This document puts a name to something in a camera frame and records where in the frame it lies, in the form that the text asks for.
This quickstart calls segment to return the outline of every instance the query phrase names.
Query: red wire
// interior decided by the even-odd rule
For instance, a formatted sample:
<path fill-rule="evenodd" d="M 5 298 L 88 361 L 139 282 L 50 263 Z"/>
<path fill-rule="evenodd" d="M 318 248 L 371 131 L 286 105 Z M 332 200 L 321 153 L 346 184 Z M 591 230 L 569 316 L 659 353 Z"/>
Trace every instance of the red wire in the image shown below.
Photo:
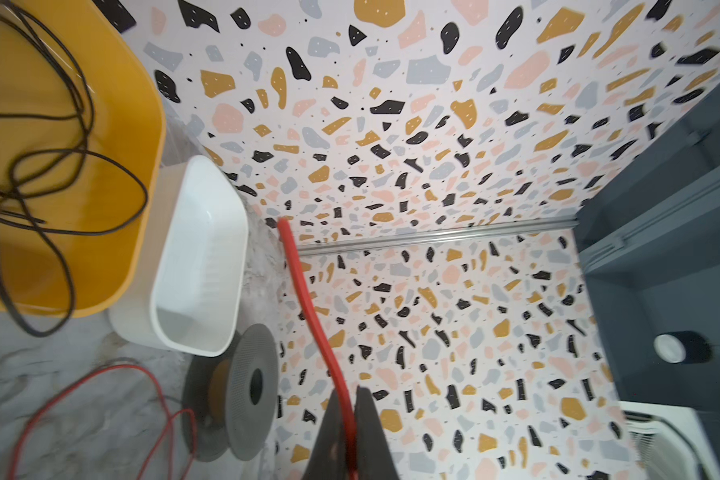
<path fill-rule="evenodd" d="M 150 460 L 152 459 L 152 455 L 154 454 L 155 450 L 157 450 L 157 447 L 160 445 L 160 443 L 163 441 L 163 438 L 165 437 L 166 433 L 169 434 L 170 437 L 170 448 L 168 450 L 168 479 L 170 480 L 173 477 L 173 420 L 178 417 L 179 415 L 182 415 L 184 413 L 188 414 L 190 416 L 190 424 L 192 425 L 192 449 L 190 450 L 190 459 L 186 464 L 186 468 L 184 468 L 184 473 L 181 475 L 181 480 L 183 480 L 186 477 L 186 474 L 190 471 L 190 466 L 192 466 L 192 460 L 195 457 L 195 451 L 197 450 L 197 427 L 195 424 L 195 413 L 190 410 L 189 408 L 183 408 L 179 410 L 178 412 L 171 415 L 170 410 L 168 409 L 168 405 L 166 404 L 166 399 L 163 395 L 163 389 L 160 388 L 160 383 L 157 381 L 155 376 L 150 372 L 149 370 L 138 366 L 138 365 L 114 365 L 114 366 L 108 366 L 106 368 L 103 368 L 101 370 L 96 370 L 95 372 L 91 372 L 82 379 L 77 380 L 72 385 L 68 386 L 66 389 L 62 390 L 58 395 L 56 395 L 54 398 L 48 401 L 42 408 L 37 410 L 32 417 L 27 422 L 27 425 L 24 426 L 24 430 L 21 431 L 21 435 L 19 436 L 19 440 L 16 442 L 16 445 L 14 446 L 14 450 L 10 455 L 10 467 L 8 469 L 8 480 L 15 480 L 16 479 L 16 471 L 18 469 L 19 461 L 21 458 L 21 450 L 24 447 L 24 444 L 27 441 L 27 438 L 29 437 L 29 434 L 32 432 L 33 428 L 37 426 L 40 419 L 48 413 L 49 410 L 51 410 L 58 402 L 61 400 L 67 398 L 69 394 L 80 388 L 84 383 L 88 382 L 89 380 L 98 377 L 99 375 L 111 372 L 113 370 L 122 370 L 122 369 L 132 369 L 132 370 L 139 370 L 140 372 L 143 372 L 152 380 L 152 383 L 155 386 L 155 390 L 157 390 L 157 398 L 160 400 L 160 406 L 163 407 L 163 411 L 166 414 L 166 425 L 163 427 L 163 431 L 160 433 L 160 437 L 158 437 L 157 442 L 155 442 L 154 447 L 150 450 L 149 455 L 146 456 L 146 459 L 144 460 L 144 464 L 142 464 L 141 469 L 139 470 L 139 475 L 136 477 L 136 480 L 140 480 L 142 475 L 144 474 L 144 471 L 146 470 L 146 466 L 149 465 Z"/>
<path fill-rule="evenodd" d="M 344 418 L 344 433 L 347 441 L 347 468 L 349 470 L 350 478 L 356 478 L 357 426 L 355 425 L 355 413 L 352 409 L 352 400 L 349 399 L 349 390 L 347 389 L 347 384 L 344 380 L 342 370 L 338 366 L 338 361 L 336 361 L 336 357 L 333 355 L 333 350 L 328 344 L 326 333 L 322 331 L 322 325 L 320 325 L 320 320 L 318 320 L 317 313 L 315 313 L 315 306 L 312 304 L 312 298 L 309 295 L 309 288 L 307 287 L 307 282 L 304 280 L 302 262 L 298 258 L 296 242 L 293 239 L 293 232 L 291 232 L 291 226 L 288 224 L 288 219 L 281 218 L 277 223 L 277 228 L 280 230 L 280 240 L 285 247 L 288 268 L 291 271 L 291 278 L 293 278 L 293 285 L 296 288 L 298 302 L 302 304 L 302 310 L 304 312 L 304 317 L 306 317 L 307 325 L 309 325 L 309 330 L 312 332 L 312 336 L 315 337 L 315 342 L 320 349 L 322 359 L 326 361 L 328 371 L 331 373 L 331 378 L 333 379 L 333 385 L 336 387 L 338 403 L 342 409 L 342 417 Z"/>

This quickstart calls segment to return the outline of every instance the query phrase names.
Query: black cable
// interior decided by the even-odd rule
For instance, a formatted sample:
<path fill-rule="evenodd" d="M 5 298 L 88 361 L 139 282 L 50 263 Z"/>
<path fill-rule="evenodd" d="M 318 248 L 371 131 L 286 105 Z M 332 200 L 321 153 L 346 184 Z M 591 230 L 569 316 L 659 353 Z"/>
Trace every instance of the black cable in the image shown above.
<path fill-rule="evenodd" d="M 135 176 L 133 172 L 125 168 L 123 165 L 117 163 L 115 160 L 88 149 L 89 138 L 92 130 L 94 129 L 96 110 L 94 107 L 94 101 L 90 96 L 90 90 L 88 88 L 88 83 L 85 79 L 85 75 L 69 49 L 67 49 L 67 47 L 62 43 L 62 41 L 59 40 L 58 37 L 51 30 L 49 30 L 45 24 L 39 21 L 32 14 L 29 14 L 27 11 L 23 10 L 21 7 L 14 5 L 12 2 L 10 2 L 10 0 L 0 0 L 0 6 L 5 7 L 12 15 L 14 15 L 19 20 L 20 24 L 13 22 L 11 19 L 6 18 L 2 14 L 0 14 L 0 23 L 5 24 L 14 32 L 18 33 L 44 58 L 48 65 L 54 70 L 59 80 L 61 80 L 61 82 L 66 87 L 70 95 L 70 101 L 74 106 L 74 113 L 68 115 L 0 112 L 0 120 L 11 120 L 16 118 L 45 121 L 76 120 L 78 125 L 80 126 L 80 139 L 77 140 L 77 142 L 72 147 L 31 150 L 12 159 L 8 166 L 8 180 L 10 182 L 10 189 L 0 189 L 0 224 L 22 230 L 32 230 L 33 232 L 37 233 L 40 236 L 40 239 L 48 246 L 48 248 L 50 248 L 51 252 L 56 256 L 61 266 L 61 269 L 64 272 L 64 280 L 67 283 L 67 287 L 69 289 L 69 305 L 67 307 L 66 313 L 55 326 L 48 330 L 41 331 L 36 330 L 34 327 L 32 327 L 26 321 L 24 316 L 22 316 L 22 314 L 19 312 L 18 308 L 10 297 L 10 293 L 8 292 L 8 289 L 3 279 L 2 270 L 0 269 L 0 301 L 5 305 L 5 309 L 10 315 L 10 317 L 23 331 L 25 331 L 29 335 L 35 337 L 46 337 L 57 332 L 62 326 L 64 326 L 64 324 L 67 323 L 69 318 L 72 317 L 72 313 L 75 310 L 77 300 L 77 293 L 74 288 L 72 273 L 70 271 L 69 265 L 67 264 L 67 260 L 64 258 L 64 255 L 54 244 L 54 242 L 48 237 L 48 235 L 57 234 L 76 236 L 99 236 L 111 234 L 113 232 L 117 232 L 118 230 L 122 230 L 126 226 L 132 224 L 144 213 L 144 209 L 146 208 L 149 201 L 149 192 L 144 185 L 144 182 L 142 182 L 137 176 Z M 64 55 L 66 55 L 67 59 L 73 66 L 74 73 L 79 77 L 79 82 L 82 84 L 83 93 L 80 92 L 77 84 L 67 73 L 67 70 L 65 70 L 64 66 L 58 62 L 58 60 L 56 59 L 56 53 L 52 52 L 49 49 L 46 41 L 40 38 L 38 32 L 35 30 L 32 24 L 42 30 L 50 38 L 50 40 L 52 41 L 49 42 L 50 44 L 58 47 L 58 49 L 60 49 L 64 53 Z M 32 157 L 47 154 L 55 154 L 55 156 L 50 162 L 41 166 L 35 171 L 26 174 L 22 178 L 17 177 L 17 168 L 22 162 Z M 105 230 L 86 232 L 79 230 L 63 230 L 45 226 L 47 224 L 46 220 L 39 219 L 36 216 L 32 215 L 32 213 L 30 212 L 30 206 L 28 204 L 28 201 L 33 198 L 56 194 L 71 187 L 80 177 L 80 174 L 84 166 L 86 165 L 86 161 L 89 157 L 104 160 L 108 164 L 113 165 L 119 170 L 123 171 L 126 175 L 133 179 L 141 188 L 142 193 L 144 193 L 144 202 L 136 210 L 136 212 L 123 223 L 113 226 L 111 228 L 107 228 Z M 49 172 L 55 170 L 56 167 L 58 167 L 67 159 L 75 159 L 77 163 L 75 164 L 72 175 L 62 181 L 60 184 L 54 187 L 49 187 L 44 190 L 37 190 L 31 193 L 22 191 L 22 187 L 25 187 L 32 181 L 37 180 L 38 178 L 42 178 Z M 4 208 L 4 204 L 11 201 L 18 202 L 21 213 L 9 211 Z M 10 216 L 27 223 L 22 224 L 17 221 L 7 220 L 4 218 L 4 216 Z"/>

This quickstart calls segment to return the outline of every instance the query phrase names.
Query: white plastic basket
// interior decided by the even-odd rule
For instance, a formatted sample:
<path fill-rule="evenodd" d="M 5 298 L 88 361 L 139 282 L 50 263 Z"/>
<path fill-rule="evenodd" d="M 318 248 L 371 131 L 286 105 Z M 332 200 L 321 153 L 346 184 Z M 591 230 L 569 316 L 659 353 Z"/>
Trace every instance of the white plastic basket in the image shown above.
<path fill-rule="evenodd" d="M 160 169 L 134 281 L 110 309 L 125 340 L 220 355 L 237 324 L 248 219 L 233 186 L 201 155 Z"/>

